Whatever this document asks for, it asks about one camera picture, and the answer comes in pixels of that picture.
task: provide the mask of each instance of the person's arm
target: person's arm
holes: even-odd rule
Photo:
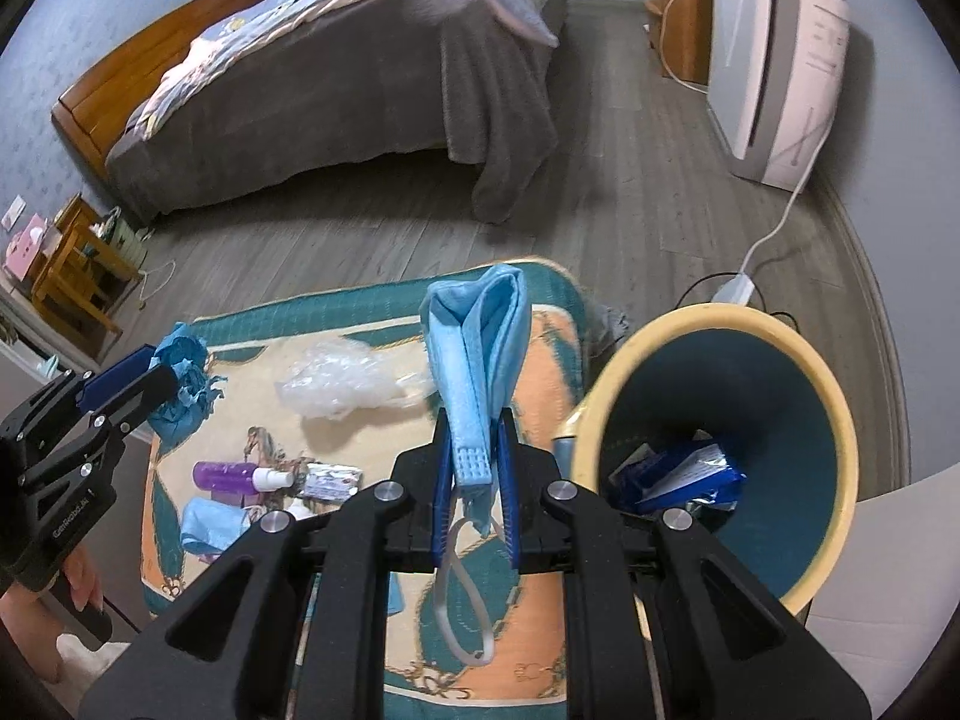
[[[83,544],[64,561],[61,571],[70,583],[70,596],[78,610],[87,604],[103,608],[100,577]],[[64,632],[64,624],[40,603],[40,594],[14,583],[0,597],[0,620],[37,675],[48,683],[58,682],[62,659],[56,651],[56,638]]]

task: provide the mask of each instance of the white bottle cap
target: white bottle cap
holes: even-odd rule
[[[274,471],[270,469],[256,469],[253,471],[253,486],[261,493],[272,493],[274,490],[289,488],[294,484],[293,471]]]
[[[315,514],[313,514],[310,509],[307,509],[299,500],[294,500],[294,502],[286,508],[286,511],[288,514],[293,514],[294,519],[309,519],[310,517],[315,517]]]

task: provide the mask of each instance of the patterned mat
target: patterned mat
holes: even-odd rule
[[[587,312],[576,286],[558,266],[515,264],[526,274],[534,317],[512,410],[521,440],[549,449],[554,430],[583,396]],[[477,278],[484,270],[443,278]],[[227,377],[226,397],[187,442],[169,452],[155,447],[152,455],[141,567],[151,610],[169,605],[208,565],[185,553],[179,542],[184,506],[195,496],[209,495],[193,484],[197,461],[240,461],[246,453],[266,466],[282,467],[285,459],[306,455],[361,467],[367,487],[389,476],[401,451],[430,442],[440,405],[435,395],[413,408],[357,410],[331,422],[285,410],[274,383],[306,348],[328,335],[390,347],[405,370],[426,370],[418,309],[432,280],[303,295],[194,322],[210,347],[210,372]],[[289,500],[272,493],[258,503],[275,508]],[[325,505],[313,506],[323,511]],[[500,519],[498,507],[494,516]],[[385,716],[565,717],[560,575],[517,576],[502,543],[479,538],[469,528],[457,551],[496,621],[493,662],[465,668],[453,658],[434,618],[433,576],[401,574],[404,609],[387,625]],[[448,605],[464,648],[481,649],[479,626],[453,579]]]

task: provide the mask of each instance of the trash can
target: trash can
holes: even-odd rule
[[[717,538],[798,613],[829,576],[856,502],[856,435],[840,386],[774,317],[688,306],[624,344],[555,450],[573,481],[603,493],[640,443],[697,429],[722,439],[748,477]]]

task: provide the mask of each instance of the silver screw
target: silver screw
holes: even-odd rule
[[[558,479],[546,485],[546,494],[555,501],[568,501],[577,494],[577,485],[565,479]]]
[[[390,503],[390,501],[395,501],[397,498],[400,498],[400,495],[403,494],[403,485],[400,482],[395,482],[392,479],[388,479],[386,482],[381,482],[375,488],[373,488],[373,497],[378,501],[383,501],[384,503]]]
[[[267,512],[260,518],[260,526],[267,533],[279,533],[293,521],[290,512]]]
[[[671,531],[685,531],[693,524],[693,517],[685,509],[666,509],[664,525]]]

